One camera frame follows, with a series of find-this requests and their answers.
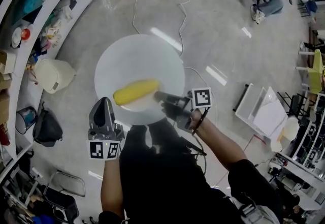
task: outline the black bag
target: black bag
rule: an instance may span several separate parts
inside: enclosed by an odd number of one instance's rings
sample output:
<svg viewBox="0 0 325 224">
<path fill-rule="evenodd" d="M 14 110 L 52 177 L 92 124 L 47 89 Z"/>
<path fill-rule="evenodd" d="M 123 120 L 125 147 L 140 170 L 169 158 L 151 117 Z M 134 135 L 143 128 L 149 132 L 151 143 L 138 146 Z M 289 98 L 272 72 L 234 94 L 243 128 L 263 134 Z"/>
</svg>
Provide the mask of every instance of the black bag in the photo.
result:
<svg viewBox="0 0 325 224">
<path fill-rule="evenodd" d="M 49 111 L 42 108 L 41 114 L 35 124 L 34 140 L 46 147 L 53 147 L 56 141 L 62 140 L 62 129 Z"/>
</svg>

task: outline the black shirt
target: black shirt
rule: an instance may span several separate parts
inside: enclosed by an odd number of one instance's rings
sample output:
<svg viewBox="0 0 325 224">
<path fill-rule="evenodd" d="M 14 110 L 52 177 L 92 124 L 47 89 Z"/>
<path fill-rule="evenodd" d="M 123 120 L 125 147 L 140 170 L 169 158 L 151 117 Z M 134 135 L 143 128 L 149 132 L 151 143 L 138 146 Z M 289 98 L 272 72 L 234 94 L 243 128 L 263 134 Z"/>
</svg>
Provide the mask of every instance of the black shirt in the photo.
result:
<svg viewBox="0 0 325 224">
<path fill-rule="evenodd" d="M 193 157 L 165 154 L 143 161 L 139 151 L 133 160 L 120 158 L 128 223 L 242 223 L 235 205 L 208 185 Z M 128 168 L 123 170 L 126 161 Z M 232 196 L 245 193 L 257 205 L 269 207 L 282 223 L 280 197 L 250 161 L 231 166 L 229 184 Z M 112 212 L 99 216 L 99 224 L 121 222 Z"/>
</svg>

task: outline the storage box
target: storage box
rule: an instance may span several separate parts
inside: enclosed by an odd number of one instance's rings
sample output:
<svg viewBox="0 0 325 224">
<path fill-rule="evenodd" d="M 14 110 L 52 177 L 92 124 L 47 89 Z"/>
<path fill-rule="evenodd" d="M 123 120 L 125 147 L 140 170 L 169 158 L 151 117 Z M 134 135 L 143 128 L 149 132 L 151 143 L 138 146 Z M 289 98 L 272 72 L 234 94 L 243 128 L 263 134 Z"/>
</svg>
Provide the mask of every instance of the storage box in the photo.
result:
<svg viewBox="0 0 325 224">
<path fill-rule="evenodd" d="M 9 99 L 5 90 L 0 92 L 0 125 L 9 119 Z"/>
<path fill-rule="evenodd" d="M 11 77 L 10 74 L 1 74 L 0 73 L 0 91 L 3 89 L 10 88 Z"/>
<path fill-rule="evenodd" d="M 0 73 L 13 73 L 15 68 L 16 55 L 14 53 L 0 50 Z"/>
</svg>

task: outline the yellow corn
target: yellow corn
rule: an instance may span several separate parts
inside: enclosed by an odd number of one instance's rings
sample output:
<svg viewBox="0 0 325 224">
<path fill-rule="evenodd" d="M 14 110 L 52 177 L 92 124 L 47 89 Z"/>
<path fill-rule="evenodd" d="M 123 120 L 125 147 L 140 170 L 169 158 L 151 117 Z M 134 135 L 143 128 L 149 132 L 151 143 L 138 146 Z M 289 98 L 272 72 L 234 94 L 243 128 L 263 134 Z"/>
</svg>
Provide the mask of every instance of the yellow corn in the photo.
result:
<svg viewBox="0 0 325 224">
<path fill-rule="evenodd" d="M 159 85 L 159 80 L 155 79 L 138 80 L 115 91 L 113 98 L 117 105 L 125 105 L 157 90 Z"/>
</svg>

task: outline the laboratory floor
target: laboratory floor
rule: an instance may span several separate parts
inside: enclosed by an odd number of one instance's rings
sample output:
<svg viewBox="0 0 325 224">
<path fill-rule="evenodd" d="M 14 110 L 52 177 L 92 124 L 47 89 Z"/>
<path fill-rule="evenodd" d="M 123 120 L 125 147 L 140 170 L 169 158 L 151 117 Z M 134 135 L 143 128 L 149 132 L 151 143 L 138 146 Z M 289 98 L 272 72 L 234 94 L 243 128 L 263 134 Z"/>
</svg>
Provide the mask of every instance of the laboratory floor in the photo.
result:
<svg viewBox="0 0 325 224">
<path fill-rule="evenodd" d="M 184 14 L 178 6 L 188 0 L 138 0 L 135 25 L 142 34 L 157 35 L 176 51 L 181 50 L 178 30 Z M 100 189 L 104 163 L 88 159 L 86 142 L 88 115 L 97 101 L 94 73 L 101 54 L 118 39 L 136 34 L 132 26 L 135 0 L 111 0 L 112 10 L 94 0 L 65 40 L 58 59 L 77 70 L 73 82 L 56 94 L 43 94 L 45 107 L 56 115 L 63 140 L 53 148 L 34 145 L 42 162 L 84 179 L 86 198 L 78 198 L 80 218 L 97 218 L 101 211 Z M 285 1 L 280 15 L 260 25 L 252 21 L 253 0 L 191 0 L 185 5 L 187 19 L 182 31 L 185 67 L 197 70 L 212 87 L 217 105 L 217 126 L 236 141 L 255 164 L 272 157 L 269 145 L 253 137 L 255 132 L 233 112 L 244 86 L 271 86 L 289 94 L 301 91 L 301 77 L 295 70 L 299 43 L 308 40 L 308 20 L 301 18 L 295 4 Z M 206 86 L 191 69 L 185 69 L 185 92 Z M 216 121 L 215 107 L 208 117 Z M 195 143 L 189 134 L 182 133 Z M 229 193 L 226 170 L 205 146 L 206 178 L 211 186 Z M 203 167 L 202 158 L 199 164 Z M 258 166 L 265 175 L 267 163 Z"/>
</svg>

